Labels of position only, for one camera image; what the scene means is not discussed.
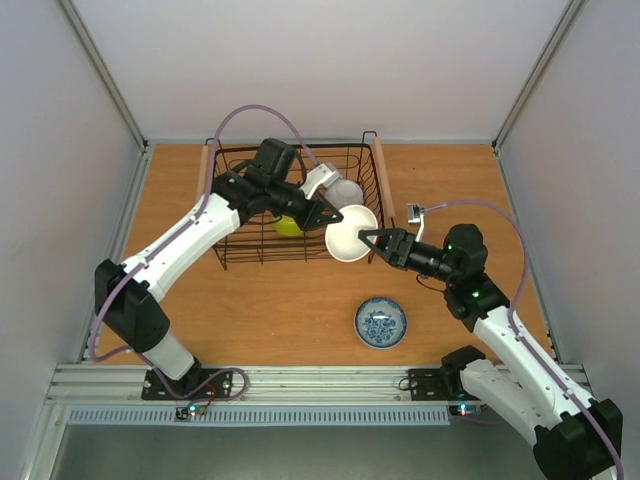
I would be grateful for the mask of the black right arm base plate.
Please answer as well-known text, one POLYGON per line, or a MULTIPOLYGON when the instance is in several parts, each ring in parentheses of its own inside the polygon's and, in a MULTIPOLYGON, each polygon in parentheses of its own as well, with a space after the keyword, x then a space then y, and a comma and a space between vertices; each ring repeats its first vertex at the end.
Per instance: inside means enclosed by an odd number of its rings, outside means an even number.
POLYGON ((464 397, 459 379, 445 367, 407 371, 412 401, 456 401, 464 397))

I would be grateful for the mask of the right small circuit board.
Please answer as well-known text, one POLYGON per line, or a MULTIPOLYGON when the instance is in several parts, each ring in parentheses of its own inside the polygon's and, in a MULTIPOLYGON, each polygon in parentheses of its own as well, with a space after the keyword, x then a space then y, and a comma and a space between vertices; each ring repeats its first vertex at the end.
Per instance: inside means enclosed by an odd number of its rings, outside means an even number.
POLYGON ((449 414, 452 417, 468 417, 478 415, 482 412, 481 404, 460 403, 449 406, 449 414))

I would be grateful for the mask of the small circuit board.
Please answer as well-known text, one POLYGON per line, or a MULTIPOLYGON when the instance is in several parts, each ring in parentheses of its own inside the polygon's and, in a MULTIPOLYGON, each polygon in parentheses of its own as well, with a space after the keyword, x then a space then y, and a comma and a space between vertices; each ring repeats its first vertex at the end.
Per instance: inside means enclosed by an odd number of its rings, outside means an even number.
POLYGON ((196 418, 206 415, 207 406, 190 405, 185 407, 177 407, 175 409, 174 419, 176 421, 194 421, 196 418))
POLYGON ((481 404, 460 403, 449 406, 449 414, 452 417, 468 417, 478 415, 482 412, 481 404))

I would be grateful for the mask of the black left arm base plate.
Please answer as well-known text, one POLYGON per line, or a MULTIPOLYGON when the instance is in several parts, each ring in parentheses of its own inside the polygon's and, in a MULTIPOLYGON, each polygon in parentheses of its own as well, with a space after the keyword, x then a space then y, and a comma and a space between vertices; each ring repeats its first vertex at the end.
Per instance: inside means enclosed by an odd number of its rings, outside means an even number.
POLYGON ((180 380, 156 369, 144 378, 141 399, 145 401, 226 399, 231 395, 234 373, 229 369, 195 368, 180 380))

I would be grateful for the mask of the left small circuit board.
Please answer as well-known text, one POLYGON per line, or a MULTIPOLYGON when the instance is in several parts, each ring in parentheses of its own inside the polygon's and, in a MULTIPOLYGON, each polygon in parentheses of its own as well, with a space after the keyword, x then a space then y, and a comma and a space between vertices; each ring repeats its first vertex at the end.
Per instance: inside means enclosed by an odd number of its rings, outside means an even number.
POLYGON ((207 406, 190 405, 185 407, 177 407, 175 409, 174 419, 176 421, 194 421, 196 418, 206 415, 207 406))

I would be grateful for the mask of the lime green bowl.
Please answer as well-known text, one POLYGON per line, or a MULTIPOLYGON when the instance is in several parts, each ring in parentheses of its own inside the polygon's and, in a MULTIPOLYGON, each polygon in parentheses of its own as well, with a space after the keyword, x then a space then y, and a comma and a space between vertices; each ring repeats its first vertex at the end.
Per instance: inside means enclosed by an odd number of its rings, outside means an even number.
POLYGON ((273 216, 271 226, 278 234, 285 237, 299 237, 303 234, 303 231, 290 216, 273 216))

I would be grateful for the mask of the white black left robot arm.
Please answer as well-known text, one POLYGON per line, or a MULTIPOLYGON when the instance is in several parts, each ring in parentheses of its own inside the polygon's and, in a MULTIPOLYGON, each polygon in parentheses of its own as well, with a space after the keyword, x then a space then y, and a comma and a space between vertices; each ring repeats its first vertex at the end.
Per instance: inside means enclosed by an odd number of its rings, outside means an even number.
POLYGON ((337 169, 318 163, 301 171, 300 182, 289 182, 291 167, 302 162, 293 146, 264 140, 252 159, 214 178, 196 205, 151 245, 120 264, 105 260, 96 268, 95 323, 106 324, 159 369, 177 397, 192 397, 202 381, 194 355, 171 332, 160 306, 179 277, 256 215, 288 216, 303 232, 342 221, 319 191, 339 179, 337 169))

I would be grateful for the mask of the blue patterned plate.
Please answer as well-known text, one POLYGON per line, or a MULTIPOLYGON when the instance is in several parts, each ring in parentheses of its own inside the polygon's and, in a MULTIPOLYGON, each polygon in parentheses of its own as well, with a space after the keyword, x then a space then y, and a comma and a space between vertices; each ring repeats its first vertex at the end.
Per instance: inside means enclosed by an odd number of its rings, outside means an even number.
POLYGON ((404 310, 387 297, 365 300, 354 315, 354 329, 358 338, 368 347, 388 350, 399 345, 408 330, 404 310))

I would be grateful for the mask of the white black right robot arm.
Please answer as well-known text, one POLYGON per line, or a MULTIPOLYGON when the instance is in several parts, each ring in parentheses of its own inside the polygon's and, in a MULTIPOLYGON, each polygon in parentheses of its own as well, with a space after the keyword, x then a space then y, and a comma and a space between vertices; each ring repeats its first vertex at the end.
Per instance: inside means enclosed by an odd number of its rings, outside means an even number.
POLYGON ((361 230, 358 238, 387 264, 443 282, 451 315, 507 369, 499 371, 474 347, 461 348, 442 360, 447 393, 487 404, 529 443, 548 479, 624 478, 620 409, 596 400, 530 334, 515 302, 485 272, 488 250, 476 225, 453 226, 442 247, 403 229, 361 230))

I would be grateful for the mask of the orange rimmed stack bowl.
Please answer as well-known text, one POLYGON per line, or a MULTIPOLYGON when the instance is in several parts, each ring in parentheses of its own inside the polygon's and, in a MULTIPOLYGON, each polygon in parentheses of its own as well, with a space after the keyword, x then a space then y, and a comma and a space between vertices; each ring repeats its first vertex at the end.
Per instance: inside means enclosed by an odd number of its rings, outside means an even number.
POLYGON ((337 261, 359 261, 369 254, 370 248, 359 239, 358 234, 361 230, 377 229, 377 217, 363 205, 348 205, 341 208, 339 213, 342 221, 326 227, 326 249, 337 261))

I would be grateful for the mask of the plain white bowl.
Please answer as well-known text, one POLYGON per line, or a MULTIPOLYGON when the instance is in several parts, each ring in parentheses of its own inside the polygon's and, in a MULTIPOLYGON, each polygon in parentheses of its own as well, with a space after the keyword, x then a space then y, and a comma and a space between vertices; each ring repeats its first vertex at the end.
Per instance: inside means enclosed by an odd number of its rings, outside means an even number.
POLYGON ((325 198, 338 210, 351 205, 363 205, 364 194, 360 185, 347 179, 339 179, 325 192, 325 198))

